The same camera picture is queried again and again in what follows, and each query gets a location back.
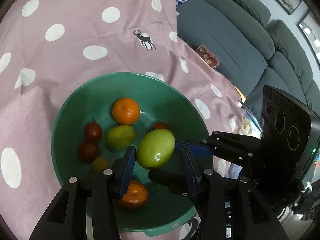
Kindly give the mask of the tan longan fruit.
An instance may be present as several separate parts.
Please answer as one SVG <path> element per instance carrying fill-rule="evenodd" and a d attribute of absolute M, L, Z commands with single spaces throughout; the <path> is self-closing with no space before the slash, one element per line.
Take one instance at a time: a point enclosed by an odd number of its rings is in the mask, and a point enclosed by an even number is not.
<path fill-rule="evenodd" d="M 99 156 L 93 160 L 91 167 L 95 173 L 100 173 L 109 168 L 109 162 L 106 158 Z"/>

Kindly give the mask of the red snack packet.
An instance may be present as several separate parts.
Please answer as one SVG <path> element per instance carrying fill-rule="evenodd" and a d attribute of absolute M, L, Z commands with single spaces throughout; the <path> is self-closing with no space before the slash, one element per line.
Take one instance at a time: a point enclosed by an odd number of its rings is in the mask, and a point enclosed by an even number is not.
<path fill-rule="evenodd" d="M 203 59 L 208 66 L 210 66 L 210 68 L 215 69 L 219 66 L 220 60 L 204 44 L 199 45 L 196 49 L 196 52 L 200 58 Z"/>

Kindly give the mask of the grey sofa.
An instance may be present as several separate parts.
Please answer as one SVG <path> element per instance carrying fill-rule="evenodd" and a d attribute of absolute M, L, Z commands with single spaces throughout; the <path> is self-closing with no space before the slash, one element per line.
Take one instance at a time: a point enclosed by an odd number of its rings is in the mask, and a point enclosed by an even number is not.
<path fill-rule="evenodd" d="M 189 47 L 206 47 L 215 70 L 245 96 L 263 122 L 263 87 L 282 89 L 319 112 L 319 87 L 305 50 L 290 28 L 260 0 L 189 0 L 177 7 L 177 33 Z"/>

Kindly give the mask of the dark red cherry tomato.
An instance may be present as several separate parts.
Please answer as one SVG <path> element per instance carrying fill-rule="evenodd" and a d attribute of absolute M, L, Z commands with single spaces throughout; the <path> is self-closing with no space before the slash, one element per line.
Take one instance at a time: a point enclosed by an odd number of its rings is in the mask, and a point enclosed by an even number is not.
<path fill-rule="evenodd" d="M 84 142 L 79 146 L 78 155 L 81 160 L 91 163 L 100 154 L 99 147 L 92 142 Z"/>

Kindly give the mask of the green fruit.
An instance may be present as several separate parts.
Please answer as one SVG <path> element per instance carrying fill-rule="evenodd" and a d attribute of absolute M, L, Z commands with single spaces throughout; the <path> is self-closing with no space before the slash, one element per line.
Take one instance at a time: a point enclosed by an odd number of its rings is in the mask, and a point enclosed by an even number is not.
<path fill-rule="evenodd" d="M 173 155 L 175 137 L 167 129 L 149 132 L 137 147 L 137 162 L 147 170 L 163 167 Z"/>
<path fill-rule="evenodd" d="M 136 139 L 132 126 L 119 125 L 110 129 L 106 136 L 106 144 L 112 149 L 121 150 L 130 146 Z"/>

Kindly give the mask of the pink polka dot tablecloth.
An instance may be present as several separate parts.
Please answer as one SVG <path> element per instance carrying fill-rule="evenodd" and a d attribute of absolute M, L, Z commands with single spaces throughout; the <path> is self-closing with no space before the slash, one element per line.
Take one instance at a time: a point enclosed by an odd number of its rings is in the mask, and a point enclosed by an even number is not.
<path fill-rule="evenodd" d="M 17 0 L 1 22 L 1 215 L 18 239 L 60 189 L 50 156 L 59 108 L 112 72 L 172 85 L 210 131 L 242 125 L 235 87 L 178 37 L 175 0 Z"/>

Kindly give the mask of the orange mandarin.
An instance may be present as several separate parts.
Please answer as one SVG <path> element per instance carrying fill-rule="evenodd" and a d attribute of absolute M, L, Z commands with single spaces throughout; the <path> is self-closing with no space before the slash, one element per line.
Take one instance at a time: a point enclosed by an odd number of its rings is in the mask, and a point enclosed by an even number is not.
<path fill-rule="evenodd" d="M 134 124 L 140 117 L 140 107 L 131 98 L 121 98 L 112 106 L 112 116 L 116 123 L 120 125 Z"/>
<path fill-rule="evenodd" d="M 118 203 L 127 209 L 138 209 L 143 207 L 149 197 L 146 187 L 139 181 L 131 180 L 127 193 L 123 195 Z"/>

